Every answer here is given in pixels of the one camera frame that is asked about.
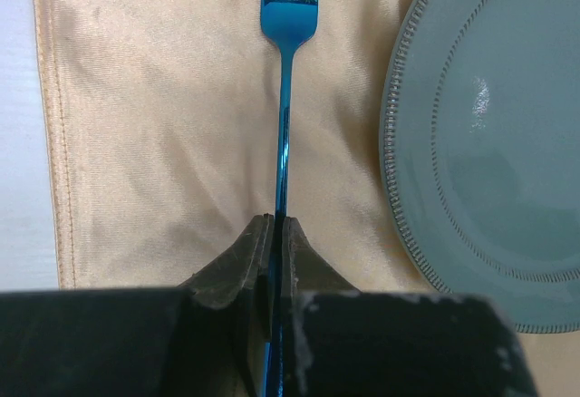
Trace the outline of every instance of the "satin cloth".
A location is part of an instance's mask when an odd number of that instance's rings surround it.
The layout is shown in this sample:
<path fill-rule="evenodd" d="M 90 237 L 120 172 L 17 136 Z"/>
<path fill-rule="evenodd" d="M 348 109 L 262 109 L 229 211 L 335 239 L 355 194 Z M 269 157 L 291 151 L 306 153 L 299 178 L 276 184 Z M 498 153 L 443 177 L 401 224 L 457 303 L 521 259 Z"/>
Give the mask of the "satin cloth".
<path fill-rule="evenodd" d="M 280 60 L 259 0 L 34 1 L 62 288 L 175 285 L 274 211 Z M 410 3 L 320 0 L 295 57 L 288 214 L 362 290 L 430 289 L 379 172 Z M 580 334 L 521 338 L 542 395 L 577 395 Z"/>

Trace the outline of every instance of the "black object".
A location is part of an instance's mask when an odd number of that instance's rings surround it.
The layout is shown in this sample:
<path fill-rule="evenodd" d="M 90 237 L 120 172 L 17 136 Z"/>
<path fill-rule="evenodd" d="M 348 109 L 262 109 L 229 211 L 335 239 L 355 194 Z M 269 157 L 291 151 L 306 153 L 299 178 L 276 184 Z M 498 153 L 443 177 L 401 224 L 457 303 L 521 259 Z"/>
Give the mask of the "black object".
<path fill-rule="evenodd" d="M 274 218 L 181 286 L 0 295 L 0 396 L 261 395 Z M 287 218 L 285 397 L 535 396 L 485 300 L 363 294 Z"/>

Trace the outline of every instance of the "blue fork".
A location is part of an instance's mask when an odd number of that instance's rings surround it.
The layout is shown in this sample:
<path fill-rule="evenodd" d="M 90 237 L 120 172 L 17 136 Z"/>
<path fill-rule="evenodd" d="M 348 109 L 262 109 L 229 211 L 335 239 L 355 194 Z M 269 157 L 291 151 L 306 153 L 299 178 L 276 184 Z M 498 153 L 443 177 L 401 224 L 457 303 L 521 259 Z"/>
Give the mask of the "blue fork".
<path fill-rule="evenodd" d="M 290 95 L 292 61 L 300 45 L 310 39 L 318 23 L 318 0 L 262 0 L 261 25 L 264 34 L 280 50 L 282 81 L 278 119 L 278 156 L 275 184 L 275 239 L 268 264 L 272 307 L 272 342 L 266 346 L 267 397 L 282 397 L 282 327 L 280 325 L 280 290 L 282 283 L 281 230 L 288 197 L 288 150 L 290 144 Z"/>

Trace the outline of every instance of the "plate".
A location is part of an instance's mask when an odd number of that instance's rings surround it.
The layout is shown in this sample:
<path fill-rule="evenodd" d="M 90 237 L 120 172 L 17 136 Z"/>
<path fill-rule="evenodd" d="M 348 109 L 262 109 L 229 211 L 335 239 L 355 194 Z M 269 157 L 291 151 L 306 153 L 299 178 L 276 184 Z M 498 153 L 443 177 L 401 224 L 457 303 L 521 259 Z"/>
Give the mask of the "plate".
<path fill-rule="evenodd" d="M 400 238 L 520 332 L 580 328 L 580 0 L 415 0 L 382 105 Z"/>

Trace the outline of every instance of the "table surface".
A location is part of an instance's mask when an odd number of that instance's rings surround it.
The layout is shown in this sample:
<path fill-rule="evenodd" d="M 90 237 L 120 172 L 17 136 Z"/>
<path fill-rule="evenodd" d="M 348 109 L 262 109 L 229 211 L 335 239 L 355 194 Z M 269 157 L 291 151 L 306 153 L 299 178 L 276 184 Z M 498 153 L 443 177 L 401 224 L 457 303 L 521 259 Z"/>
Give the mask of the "table surface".
<path fill-rule="evenodd" d="M 0 291 L 58 287 L 33 0 L 0 0 Z"/>

